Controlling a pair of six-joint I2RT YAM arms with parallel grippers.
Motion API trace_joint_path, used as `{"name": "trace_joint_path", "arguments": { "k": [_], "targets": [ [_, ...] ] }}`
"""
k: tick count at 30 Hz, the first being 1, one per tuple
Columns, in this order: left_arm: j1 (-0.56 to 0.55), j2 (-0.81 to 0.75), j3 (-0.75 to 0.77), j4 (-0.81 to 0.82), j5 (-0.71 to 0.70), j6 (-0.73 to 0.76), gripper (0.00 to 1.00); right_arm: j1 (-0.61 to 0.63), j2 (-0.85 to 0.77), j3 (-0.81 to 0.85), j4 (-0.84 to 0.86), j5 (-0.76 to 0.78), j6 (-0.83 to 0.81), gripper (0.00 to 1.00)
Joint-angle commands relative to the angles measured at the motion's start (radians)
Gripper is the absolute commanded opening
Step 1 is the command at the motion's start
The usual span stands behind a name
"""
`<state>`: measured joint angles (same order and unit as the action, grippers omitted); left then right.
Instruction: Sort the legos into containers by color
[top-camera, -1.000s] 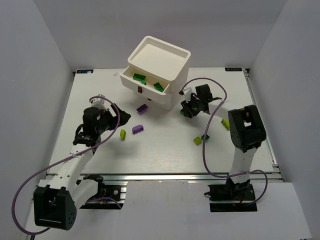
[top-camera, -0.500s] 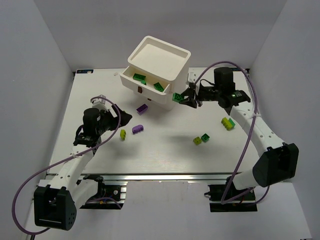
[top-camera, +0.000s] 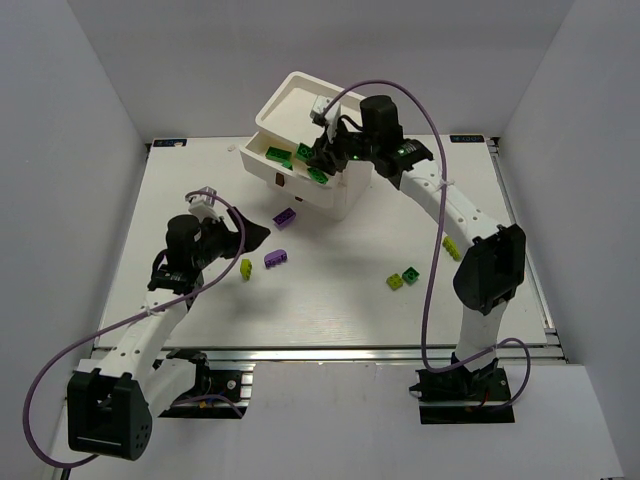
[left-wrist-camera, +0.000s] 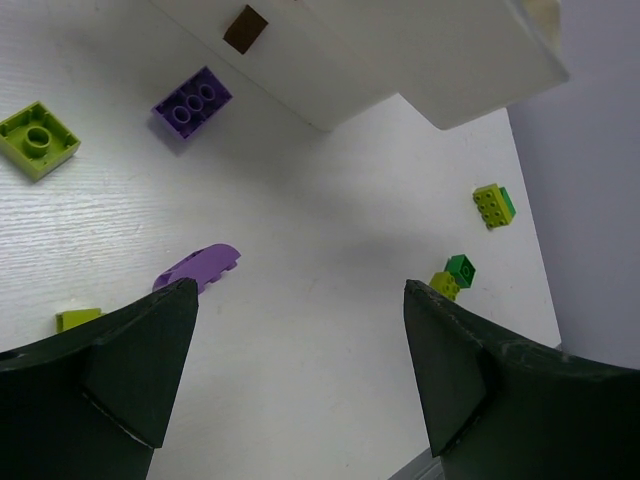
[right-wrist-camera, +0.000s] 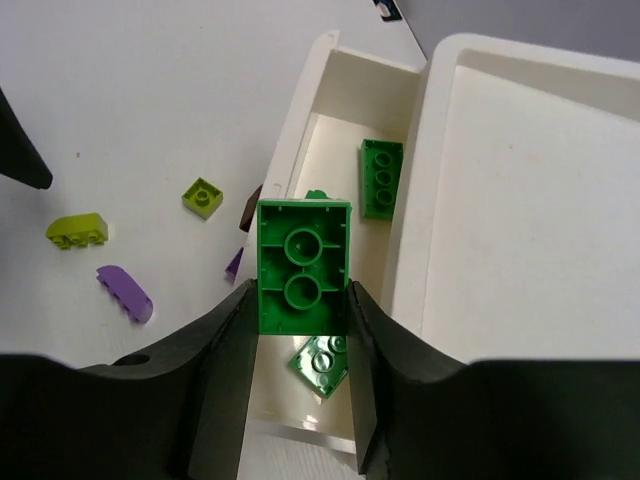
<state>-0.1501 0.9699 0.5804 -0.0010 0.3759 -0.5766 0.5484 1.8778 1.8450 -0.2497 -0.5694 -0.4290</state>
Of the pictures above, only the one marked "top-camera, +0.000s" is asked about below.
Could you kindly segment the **white drawer cabinet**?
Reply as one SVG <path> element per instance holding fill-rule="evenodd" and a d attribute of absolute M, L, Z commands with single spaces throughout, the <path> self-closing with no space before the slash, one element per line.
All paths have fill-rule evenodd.
<path fill-rule="evenodd" d="M 342 88 L 294 71 L 255 117 L 258 131 L 240 148 L 245 170 L 272 190 L 307 204 L 336 220 L 344 219 L 369 187 L 372 165 L 353 160 L 342 166 L 330 161 L 329 137 L 339 120 L 361 122 L 363 97 L 348 93 L 331 101 Z"/>

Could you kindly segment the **dark green long lego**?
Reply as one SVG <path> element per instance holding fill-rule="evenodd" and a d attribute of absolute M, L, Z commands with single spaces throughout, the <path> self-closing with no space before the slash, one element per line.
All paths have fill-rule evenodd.
<path fill-rule="evenodd" d="M 265 157 L 269 160 L 286 162 L 291 158 L 292 153 L 290 151 L 280 149 L 274 146 L 269 146 L 265 153 Z"/>

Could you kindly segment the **green square lego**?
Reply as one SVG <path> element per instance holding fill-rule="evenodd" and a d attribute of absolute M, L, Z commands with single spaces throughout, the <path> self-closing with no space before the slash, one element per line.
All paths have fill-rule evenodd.
<path fill-rule="evenodd" d="M 419 279 L 420 273 L 413 267 L 408 267 L 402 273 L 403 281 L 408 285 L 413 285 Z"/>

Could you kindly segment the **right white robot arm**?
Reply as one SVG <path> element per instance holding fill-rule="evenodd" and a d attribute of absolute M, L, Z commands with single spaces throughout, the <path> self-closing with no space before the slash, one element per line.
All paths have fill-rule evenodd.
<path fill-rule="evenodd" d="M 492 367 L 506 305 L 524 280 L 524 231 L 492 219 L 446 180 L 433 153 L 404 136 L 390 97 L 367 97 L 359 108 L 362 122 L 355 124 L 339 104 L 316 98 L 310 117 L 324 132 L 312 146 L 308 166 L 335 175 L 352 162 L 370 162 L 381 177 L 442 225 L 462 255 L 453 278 L 463 317 L 452 364 L 469 372 Z"/>

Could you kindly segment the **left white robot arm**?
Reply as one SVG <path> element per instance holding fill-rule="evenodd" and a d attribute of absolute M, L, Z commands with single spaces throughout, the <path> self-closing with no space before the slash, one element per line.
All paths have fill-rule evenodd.
<path fill-rule="evenodd" d="M 202 353 L 159 354 L 186 317 L 215 260 L 253 252 L 270 230 L 234 208 L 229 229 L 213 209 L 182 214 L 167 223 L 166 246 L 152 264 L 143 319 L 130 324 L 117 345 L 89 372 L 67 385 L 68 444 L 77 452 L 136 460 L 145 451 L 153 421 L 181 396 L 207 394 L 209 367 Z"/>

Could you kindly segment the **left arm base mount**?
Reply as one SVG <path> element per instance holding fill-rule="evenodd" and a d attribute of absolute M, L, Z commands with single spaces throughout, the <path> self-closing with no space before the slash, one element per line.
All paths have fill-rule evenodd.
<path fill-rule="evenodd" d="M 208 356 L 193 349 L 174 349 L 167 360 L 186 360 L 196 366 L 192 387 L 180 394 L 161 418 L 240 419 L 247 410 L 248 396 L 242 393 L 244 371 L 211 363 Z"/>

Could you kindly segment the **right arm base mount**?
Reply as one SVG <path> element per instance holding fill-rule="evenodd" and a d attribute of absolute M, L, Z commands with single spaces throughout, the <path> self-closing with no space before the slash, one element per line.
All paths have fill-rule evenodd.
<path fill-rule="evenodd" d="M 469 372 L 418 370 L 409 393 L 418 400 L 422 425 L 512 424 L 515 422 L 506 372 L 497 361 Z"/>

